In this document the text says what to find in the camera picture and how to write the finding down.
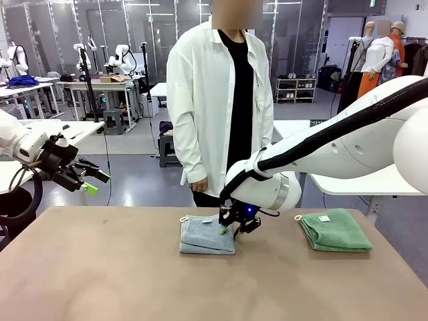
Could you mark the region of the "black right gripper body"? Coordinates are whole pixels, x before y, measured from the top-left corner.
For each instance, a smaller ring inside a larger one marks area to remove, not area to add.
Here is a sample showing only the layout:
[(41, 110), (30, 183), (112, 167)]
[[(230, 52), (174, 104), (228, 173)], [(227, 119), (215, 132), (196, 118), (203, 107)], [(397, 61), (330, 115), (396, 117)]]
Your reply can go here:
[(251, 221), (257, 217), (260, 207), (234, 200), (230, 206), (222, 205), (219, 208), (219, 224), (228, 226), (233, 223)]

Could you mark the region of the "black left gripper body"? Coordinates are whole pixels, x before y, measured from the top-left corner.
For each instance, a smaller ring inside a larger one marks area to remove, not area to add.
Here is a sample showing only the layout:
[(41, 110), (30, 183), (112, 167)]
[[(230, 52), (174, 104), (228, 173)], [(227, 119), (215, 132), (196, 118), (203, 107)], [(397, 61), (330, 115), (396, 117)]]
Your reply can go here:
[(62, 147), (48, 139), (41, 148), (41, 170), (68, 191), (78, 191), (84, 182), (74, 168), (77, 153), (78, 149), (70, 144)]

